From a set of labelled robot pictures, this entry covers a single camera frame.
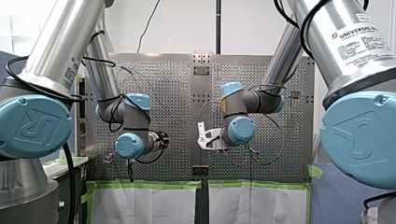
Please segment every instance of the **ur logo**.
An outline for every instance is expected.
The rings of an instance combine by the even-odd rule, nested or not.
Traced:
[[[50,146],[61,121],[60,117],[31,108],[23,116],[14,138],[20,141]]]

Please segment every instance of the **blue cap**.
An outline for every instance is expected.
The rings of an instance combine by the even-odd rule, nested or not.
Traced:
[[[396,189],[396,94],[360,91],[324,114],[320,136],[332,160],[362,184]]]
[[[279,105],[277,105],[277,108],[274,110],[273,113],[280,112],[283,109],[283,105],[285,104],[285,100],[283,99],[283,96],[280,97]]]
[[[143,155],[144,145],[136,134],[124,133],[116,141],[116,151],[124,159],[135,159]]]
[[[96,108],[95,108],[95,116],[98,119],[103,120],[102,117],[100,116],[100,113],[99,113],[99,105],[97,105]]]
[[[256,125],[249,117],[233,119],[228,126],[228,137],[236,145],[244,145],[256,135]]]
[[[150,110],[150,108],[151,108],[151,104],[150,104],[150,101],[149,101],[149,96],[146,95],[146,94],[142,94],[142,93],[128,93],[128,94],[126,94],[126,97],[128,97],[128,99],[130,99],[132,102],[137,104],[143,110]],[[125,102],[126,102],[126,104],[128,106],[136,107],[134,104],[132,104],[128,100],[126,100]]]
[[[221,98],[227,97],[241,90],[242,90],[242,84],[240,82],[229,82],[221,86],[220,89]]]
[[[57,151],[73,129],[69,109],[60,101],[31,94],[0,105],[0,154],[35,159]]]

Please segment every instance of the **perforated metal panel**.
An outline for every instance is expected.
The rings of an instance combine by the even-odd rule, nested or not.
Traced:
[[[245,89],[261,84],[269,62],[269,57],[214,56],[211,70],[214,100],[220,98],[219,89],[227,82],[239,81]],[[209,155],[209,178],[251,176],[287,182],[303,182],[308,178],[307,164],[312,150],[313,69],[312,61],[301,60],[283,93],[283,110],[269,115],[281,126],[281,131],[264,115],[249,115],[257,126],[257,136],[249,146],[260,153],[250,153],[246,147],[236,147],[225,154],[212,152]],[[220,108],[212,107],[212,118],[214,127],[223,127]]]
[[[168,132],[171,141],[170,147],[157,162],[150,165],[134,164],[134,178],[191,180],[193,165],[209,165],[209,178],[212,179],[249,178],[250,157],[243,147],[233,148],[227,155],[235,163],[247,164],[244,165],[247,167],[237,167],[216,152],[210,153],[209,161],[205,159],[206,152],[196,144],[196,114],[204,103],[203,100],[219,100],[219,88],[226,82],[240,81],[245,88],[260,84],[271,57],[211,56],[210,63],[205,64],[210,70],[209,83],[211,81],[212,85],[209,88],[205,85],[208,76],[193,73],[198,62],[192,55],[114,54],[111,57],[118,65],[115,74],[121,92],[149,94],[152,105],[150,129]],[[120,69],[120,66],[133,71],[133,75]],[[310,162],[312,148],[313,69],[312,61],[301,60],[295,77],[285,91],[284,110],[272,116],[282,126],[282,133],[285,134],[284,153],[271,165],[253,165],[253,178],[287,182],[302,182],[308,178],[306,165]],[[110,133],[108,124],[96,119],[96,103],[91,96],[92,88],[88,78],[86,83],[89,98],[86,104],[89,129],[86,150],[91,159],[88,178],[127,178],[126,161],[115,155],[112,162],[106,163],[108,155],[114,153],[114,142],[121,131]],[[212,105],[204,117],[212,118],[207,121],[207,126],[223,125],[217,105]],[[262,152],[264,161],[271,161],[281,148],[281,134],[263,115],[251,117],[258,127],[258,135],[250,146]],[[152,153],[142,160],[156,156],[157,153]]]
[[[152,164],[135,163],[133,176],[150,180],[190,180],[191,179],[191,122],[190,85],[191,56],[149,57],[147,55],[113,55],[117,64],[116,79],[121,93],[142,92],[150,96],[150,129],[168,133],[172,139],[160,160]],[[120,69],[123,66],[133,73]],[[91,110],[96,107],[92,102]],[[114,142],[122,133],[110,133],[108,124],[95,119],[93,135],[96,155],[90,162],[90,179],[128,178],[126,161],[117,155],[111,163],[106,163],[110,153],[114,153]],[[142,157],[151,161],[159,152]]]

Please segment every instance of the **cable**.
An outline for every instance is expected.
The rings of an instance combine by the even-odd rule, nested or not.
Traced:
[[[294,20],[292,20],[291,17],[289,17],[289,16],[286,14],[286,12],[285,12],[285,10],[284,10],[284,8],[283,8],[282,0],[274,0],[274,4],[275,4],[275,7],[276,7],[277,11],[279,12],[279,14],[280,14],[283,18],[285,18],[286,22],[288,22],[288,23],[290,23],[291,25],[293,25],[294,27],[297,27],[297,28],[298,28],[297,22],[295,22]]]
[[[127,73],[129,73],[129,75],[131,75],[131,77],[134,79],[134,81],[137,81],[137,79],[134,77],[134,72],[136,72],[136,71],[133,72],[132,71],[133,69],[128,69],[128,68],[126,68],[124,66],[120,66],[120,69],[126,71]],[[163,109],[167,115],[172,115],[173,116],[171,111],[167,108],[167,106],[165,106],[163,104],[163,101],[161,101],[161,99],[158,97],[158,93],[154,90],[154,88],[151,87],[151,91],[153,92],[154,98],[157,100],[157,102],[160,105],[161,109]],[[191,125],[191,123],[187,122],[186,120],[179,119],[179,118],[176,118],[176,119],[178,121],[183,122],[186,125]]]
[[[275,126],[279,129],[279,131],[282,133],[282,147],[279,150],[279,153],[277,154],[277,156],[271,161],[261,162],[261,161],[257,160],[257,158],[255,158],[255,157],[253,157],[253,159],[255,159],[255,161],[260,165],[270,165],[270,164],[278,161],[280,159],[280,157],[282,157],[282,155],[283,155],[283,151],[285,150],[285,134],[282,132],[282,128],[280,127],[280,125],[274,119],[270,118],[266,114],[264,114],[264,116],[267,117],[269,120],[271,120],[271,122],[273,122],[275,124]],[[256,155],[260,155],[260,157],[262,158],[262,153],[260,151],[253,150],[250,148],[250,146],[248,147],[248,150],[255,153]]]
[[[128,177],[131,182],[134,182],[134,175],[132,170],[132,163],[131,160],[127,161],[127,170],[128,170]]]
[[[158,0],[158,1],[157,1],[157,3],[155,4],[154,9],[153,9],[152,12],[151,12],[151,15],[150,15],[149,18],[148,18],[148,23],[146,24],[145,31],[143,31],[143,33],[142,33],[142,35],[140,36],[140,39],[139,39],[139,46],[137,47],[137,53],[139,53],[139,51],[140,51],[140,47],[142,46],[143,36],[145,36],[146,31],[148,30],[148,28],[149,28],[149,23],[151,22],[151,19],[152,19],[152,17],[154,16],[155,11],[157,10],[157,6],[160,4],[160,2],[161,2],[161,0]]]
[[[208,101],[208,102],[204,103],[204,104],[202,105],[201,109],[199,110],[198,120],[201,120],[201,118],[202,118],[202,112],[204,111],[205,107],[207,107],[207,106],[210,105],[210,104],[219,104],[219,105],[221,105],[221,102],[220,102],[220,101]]]
[[[152,163],[154,163],[155,161],[157,161],[157,160],[159,160],[160,159],[160,157],[163,155],[163,152],[165,151],[165,149],[164,148],[161,148],[160,149],[160,154],[154,159],[154,160],[152,160],[152,161],[141,161],[141,160],[139,160],[139,159],[135,159],[137,162],[139,162],[139,163],[142,163],[142,164],[152,164]]]
[[[314,56],[312,55],[311,50],[309,49],[309,47],[307,46],[306,42],[305,42],[305,36],[306,36],[306,30],[307,27],[309,27],[311,21],[313,20],[314,16],[320,11],[320,9],[322,7],[324,7],[327,3],[329,3],[331,0],[320,0],[306,15],[306,17],[304,18],[303,24],[301,25],[301,29],[300,29],[300,42],[301,42],[301,46],[303,47],[303,49],[305,50],[306,54],[308,54],[308,56],[310,58],[314,59]],[[369,0],[364,0],[364,4],[363,4],[363,9],[366,10],[369,6]]]
[[[64,143],[64,155],[66,156],[67,169],[69,171],[69,188],[70,188],[70,206],[69,206],[69,224],[74,224],[75,210],[76,210],[76,175],[74,172],[74,164],[72,153],[69,145]]]
[[[115,64],[114,62],[109,61],[109,60],[95,59],[95,58],[90,58],[90,57],[86,57],[86,56],[84,56],[84,57],[82,57],[82,58],[85,59],[85,60],[89,60],[89,61],[93,61],[93,62],[98,62],[98,63],[109,63],[110,67],[116,67],[116,64]]]
[[[116,129],[113,129],[111,126],[112,126],[112,124],[113,124],[113,121],[114,122],[117,122],[116,120],[115,120],[115,118],[114,118],[114,115],[116,114],[116,112],[117,112],[117,110],[119,109],[119,107],[120,107],[120,104],[123,102],[123,101],[125,101],[125,99],[129,102],[129,103],[131,103],[132,105],[134,105],[141,113],[143,113],[145,116],[146,116],[146,118],[148,119],[148,124],[150,124],[151,123],[151,117],[149,116],[149,114],[144,110],[144,109],[142,109],[142,107],[140,107],[139,105],[137,105],[135,102],[133,102],[132,100],[130,100],[128,97],[126,97],[124,94],[121,94],[120,95],[120,99],[115,103],[115,104],[113,104],[113,106],[111,107],[111,115],[110,115],[110,121],[109,121],[109,123],[108,123],[108,129],[111,131],[111,132],[116,132],[116,131],[118,131],[121,127],[122,127],[122,125],[123,125],[123,122],[121,122],[120,123],[120,126],[119,127],[117,127]]]
[[[251,90],[253,90],[254,88],[257,88],[257,87],[271,87],[270,89],[261,90],[261,91],[270,91],[270,90],[273,90],[273,89],[276,89],[276,88],[280,88],[280,89],[283,89],[283,90],[287,90],[287,89],[288,89],[288,88],[286,88],[286,87],[284,87],[284,86],[282,86],[282,85],[276,85],[276,84],[261,84],[261,85],[255,85],[255,86],[250,87],[250,88],[248,89],[248,91],[251,91]]]
[[[364,11],[367,11],[367,8],[369,8],[370,0],[364,0],[363,4],[363,9]]]
[[[105,31],[101,30],[99,32],[96,32],[95,34],[92,35],[91,39],[90,39],[90,44],[91,42],[99,35],[104,35]],[[104,59],[95,59],[95,58],[91,58],[91,57],[82,57],[85,60],[89,60],[89,61],[94,61],[94,62],[98,62],[98,63],[109,63],[110,67],[116,67],[116,64],[114,62],[111,62],[109,60],[104,60]],[[84,63],[84,60],[81,60],[82,65],[87,66],[87,64]]]
[[[370,207],[369,207],[368,203],[375,202],[375,201],[378,201],[381,199],[391,198],[391,197],[396,197],[396,191],[390,192],[390,193],[384,193],[384,194],[380,194],[380,195],[377,195],[372,198],[368,198],[368,199],[364,200],[363,205],[366,209],[369,209]]]
[[[18,57],[18,58],[14,58],[9,60],[6,63],[6,71],[7,73],[13,77],[15,80],[17,80],[18,82],[20,82],[23,86],[27,87],[28,89],[30,89],[31,91],[34,91],[36,93],[39,94],[43,94],[46,95],[50,98],[54,98],[57,99],[59,101],[64,101],[64,102],[68,102],[68,103],[79,103],[79,102],[84,102],[84,96],[82,95],[72,95],[73,97],[77,97],[77,99],[73,99],[73,98],[69,98],[69,97],[64,97],[58,94],[54,94],[52,92],[49,92],[47,89],[44,89],[42,87],[30,84],[29,82],[26,82],[25,80],[21,79],[19,76],[17,76],[12,69],[10,68],[10,66],[14,63],[20,62],[20,61],[24,61],[27,60],[29,58],[29,56],[23,56],[23,57]]]
[[[104,30],[101,30],[101,31],[96,32],[95,34],[93,34],[93,35],[91,36],[91,39],[90,39],[90,44],[91,44],[91,42],[92,42],[97,36],[99,36],[99,35],[104,35],[104,34],[105,34],[105,31],[104,31]]]

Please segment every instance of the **white wall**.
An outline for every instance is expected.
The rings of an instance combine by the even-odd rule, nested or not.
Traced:
[[[0,50],[29,55],[55,2],[0,0]]]
[[[117,0],[106,11],[106,26],[116,52],[136,52],[138,38],[157,0]],[[215,51],[215,0],[162,0],[141,52]],[[368,13],[392,49],[396,49],[396,0],[371,1]],[[222,53],[271,55],[285,22],[272,0],[222,1]],[[326,85],[316,69],[314,130],[324,110]]]

